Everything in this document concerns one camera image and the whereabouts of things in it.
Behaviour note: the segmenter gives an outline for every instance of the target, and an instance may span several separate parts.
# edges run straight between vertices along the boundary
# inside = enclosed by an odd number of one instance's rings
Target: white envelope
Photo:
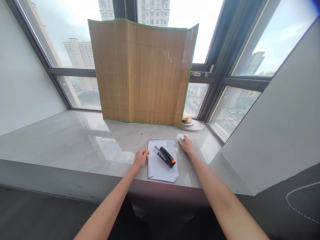
[[[177,154],[174,147],[171,149],[167,148],[167,141],[171,140],[156,138],[149,139],[148,150],[150,154],[148,161],[148,178],[174,183],[179,177]],[[170,144],[171,146],[172,144],[174,146],[174,141],[168,142],[168,145]],[[154,146],[157,146],[159,149],[160,147],[164,147],[173,157],[176,164],[172,168],[168,167],[168,165],[158,156],[158,151],[154,148]]]

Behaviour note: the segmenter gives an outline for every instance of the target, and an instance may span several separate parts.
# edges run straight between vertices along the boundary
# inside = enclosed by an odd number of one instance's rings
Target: gray marble surface
[[[149,138],[162,138],[174,140],[178,148],[179,178],[167,184],[201,188],[189,157],[178,144],[179,133],[189,134],[201,159],[233,192],[251,195],[206,127],[188,132],[172,126],[103,120],[101,113],[69,110],[0,136],[0,158],[123,177],[135,153],[148,147]],[[146,165],[136,179],[159,182],[148,179]]]

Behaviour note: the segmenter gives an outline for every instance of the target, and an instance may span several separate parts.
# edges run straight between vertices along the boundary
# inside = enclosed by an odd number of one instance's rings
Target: green fabric edging
[[[179,128],[178,126],[173,125],[173,124],[147,123],[147,122],[135,122],[135,121],[126,121],[126,120],[121,120],[121,119],[115,119],[115,118],[103,118],[103,119],[116,120],[116,121],[126,122],[126,123],[146,123],[146,124],[154,124],[154,125],[165,125],[165,126],[173,126],[173,127],[177,127],[177,128]]]
[[[146,27],[146,28],[154,28],[154,29],[159,29],[159,30],[173,30],[173,31],[190,31],[192,29],[194,29],[196,26],[199,25],[199,23],[195,26],[193,26],[192,28],[171,28],[171,27],[158,27],[158,26],[150,26],[150,25],[145,25],[145,24],[142,24],[142,23],[137,23],[137,22],[133,22],[127,18],[116,18],[116,19],[113,19],[113,20],[104,20],[104,21],[98,21],[98,20],[92,20],[92,19],[88,19],[88,22],[106,22],[106,23],[111,23],[111,22],[116,22],[116,21],[126,21],[126,22],[129,22],[129,23],[132,23],[134,25],[137,25],[137,26],[141,26],[141,27]]]
[[[196,32],[196,38],[194,39],[194,46],[193,46],[193,51],[192,51],[192,58],[191,58],[191,61],[193,60],[193,54],[194,54],[194,50],[196,48],[196,42],[197,42],[197,36],[198,36],[198,29],[197,28],[197,32]],[[192,68],[192,62],[190,64],[190,69],[189,69],[189,76],[188,76],[188,82],[187,82],[187,88],[186,88],[186,96],[184,97],[184,103],[183,103],[183,108],[182,108],[182,118],[183,118],[183,112],[184,112],[184,107],[186,105],[186,100],[187,100],[187,91],[188,91],[188,86],[189,86],[189,81],[190,81],[190,76],[191,76],[191,68]]]

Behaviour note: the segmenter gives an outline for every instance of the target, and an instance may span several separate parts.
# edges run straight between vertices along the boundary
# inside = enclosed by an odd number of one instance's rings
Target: white plate
[[[192,127],[184,127],[181,126],[181,129],[187,130],[187,131],[200,131],[204,128],[204,125],[202,123],[199,123],[197,120],[193,120],[194,125]]]

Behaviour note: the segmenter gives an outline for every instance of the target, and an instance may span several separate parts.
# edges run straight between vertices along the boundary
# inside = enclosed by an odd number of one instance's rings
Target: sky
[[[90,41],[87,19],[101,20],[98,0],[32,0],[60,56],[72,67],[63,42]],[[223,0],[171,0],[168,27],[199,23],[193,63],[204,63]],[[265,51],[256,73],[276,71],[319,13],[311,0],[282,0],[254,52]]]

